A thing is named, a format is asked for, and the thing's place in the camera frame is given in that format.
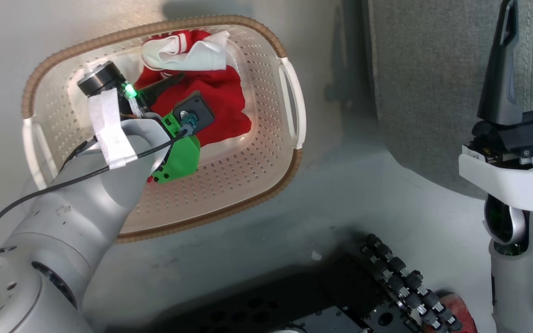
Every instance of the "red object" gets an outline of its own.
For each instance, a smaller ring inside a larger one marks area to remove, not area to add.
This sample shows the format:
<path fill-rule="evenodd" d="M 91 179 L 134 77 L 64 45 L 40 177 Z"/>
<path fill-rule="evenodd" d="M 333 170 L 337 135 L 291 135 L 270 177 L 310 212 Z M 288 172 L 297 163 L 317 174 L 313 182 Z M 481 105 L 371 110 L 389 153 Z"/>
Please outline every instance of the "red object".
<path fill-rule="evenodd" d="M 209 32 L 201 31 L 201 30 L 180 30 L 180 31 L 169 32 L 167 34 L 160 34 L 157 36 L 153 36 L 147 42 L 149 42 L 150 40 L 164 39 L 169 36 L 177 36 L 179 38 L 180 45 L 182 46 L 180 50 L 178 51 L 178 53 L 176 53 L 179 55 L 181 53 L 186 53 L 190 51 L 192 48 L 192 45 L 194 45 L 199 40 L 203 40 L 211 36 L 211 34 Z"/>
<path fill-rule="evenodd" d="M 466 303 L 456 294 L 448 294 L 440 298 L 440 302 L 445 305 L 452 314 L 462 323 L 462 329 L 454 331 L 454 333 L 478 333 L 476 323 L 468 311 Z M 433 327 L 425 325 L 423 327 L 425 333 L 434 333 Z"/>
<path fill-rule="evenodd" d="M 191 42 L 202 40 L 210 34 L 205 31 L 178 31 L 173 34 L 185 33 L 190 36 Z M 135 89 L 144 88 L 168 76 L 179 74 L 177 70 L 151 70 L 147 67 L 135 83 Z M 203 99 L 208 104 L 215 116 L 215 122 L 197 134 L 201 146 L 220 142 L 231 137 L 237 137 L 250 131 L 252 123 L 242 113 L 246 102 L 242 93 L 240 76 L 236 70 L 228 66 L 225 70 L 211 70 L 206 72 L 187 71 L 184 79 L 177 85 L 167 89 L 152 106 L 152 111 L 162 117 L 167 116 L 174 106 L 189 97 L 191 93 L 200 91 Z"/>

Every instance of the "white tape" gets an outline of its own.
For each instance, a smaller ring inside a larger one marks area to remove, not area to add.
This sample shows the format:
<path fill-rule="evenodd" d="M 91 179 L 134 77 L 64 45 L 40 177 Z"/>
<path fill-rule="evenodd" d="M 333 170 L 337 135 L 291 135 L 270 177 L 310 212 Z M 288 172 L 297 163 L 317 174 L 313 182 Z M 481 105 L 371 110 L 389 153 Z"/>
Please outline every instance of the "white tape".
<path fill-rule="evenodd" d="M 137 160 L 137 154 L 120 125 L 116 88 L 89 97 L 87 103 L 93 132 L 110 169 L 120 168 L 127 161 Z"/>
<path fill-rule="evenodd" d="M 131 106 L 131 112 L 133 112 L 133 115 L 135 115 L 135 117 L 143 118 L 143 112 L 141 112 L 139 104 L 137 104 L 137 99 L 129 97 L 129 105 Z"/>

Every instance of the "white floor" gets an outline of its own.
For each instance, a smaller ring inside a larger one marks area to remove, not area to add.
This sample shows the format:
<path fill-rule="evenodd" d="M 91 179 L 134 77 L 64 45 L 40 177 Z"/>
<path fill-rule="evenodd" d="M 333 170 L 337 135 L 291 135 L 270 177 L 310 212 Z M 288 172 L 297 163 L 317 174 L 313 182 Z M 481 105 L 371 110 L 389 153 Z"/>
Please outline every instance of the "white floor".
<path fill-rule="evenodd" d="M 353 230 L 378 234 L 427 287 L 459 293 L 480 332 L 495 331 L 483 203 L 402 168 L 385 150 L 367 97 L 359 11 L 357 0 L 0 0 L 0 209 L 35 189 L 19 104 L 32 70 L 55 51 L 165 16 L 240 13 L 281 38 L 302 82 L 308 137 L 290 187 L 211 225 L 113 247 L 87 292 L 96 331 L 141 327 L 207 293 L 313 264 L 312 251 L 325 256 Z M 0 243 L 22 217 L 17 209 L 0 222 Z"/>

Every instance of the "red cloth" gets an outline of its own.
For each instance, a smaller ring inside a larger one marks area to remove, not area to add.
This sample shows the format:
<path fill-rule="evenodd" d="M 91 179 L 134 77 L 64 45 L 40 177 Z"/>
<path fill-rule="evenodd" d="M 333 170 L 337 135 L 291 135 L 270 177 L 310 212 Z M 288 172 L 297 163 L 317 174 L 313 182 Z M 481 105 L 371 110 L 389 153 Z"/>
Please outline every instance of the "red cloth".
<path fill-rule="evenodd" d="M 185 33 L 186 36 L 190 36 L 191 42 L 187 41 L 188 50 L 194 42 L 210 35 L 205 31 L 174 32 L 174 34 L 178 33 Z M 145 67 L 135 83 L 135 89 L 144 88 L 167 76 L 179 73 L 176 70 L 156 71 Z M 215 116 L 215 122 L 197 134 L 201 146 L 237 137 L 250 131 L 252 123 L 242 113 L 246 101 L 242 93 L 240 76 L 233 67 L 228 66 L 225 70 L 207 72 L 188 71 L 185 74 L 184 79 L 179 84 L 167 89 L 157 99 L 156 104 L 152 106 L 153 112 L 162 117 L 167 116 L 177 103 L 189 97 L 191 93 L 200 91 Z"/>

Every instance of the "green led light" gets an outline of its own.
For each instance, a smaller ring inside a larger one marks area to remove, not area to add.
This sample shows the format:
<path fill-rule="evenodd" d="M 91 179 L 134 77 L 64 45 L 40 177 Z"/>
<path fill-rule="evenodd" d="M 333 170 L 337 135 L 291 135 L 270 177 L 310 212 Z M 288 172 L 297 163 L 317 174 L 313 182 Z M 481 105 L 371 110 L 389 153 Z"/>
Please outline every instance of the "green led light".
<path fill-rule="evenodd" d="M 132 84 L 125 85 L 124 92 L 125 95 L 127 95 L 127 97 L 130 99 L 133 99 L 135 96 L 137 96 L 137 91 L 135 91 L 135 88 L 133 88 Z"/>

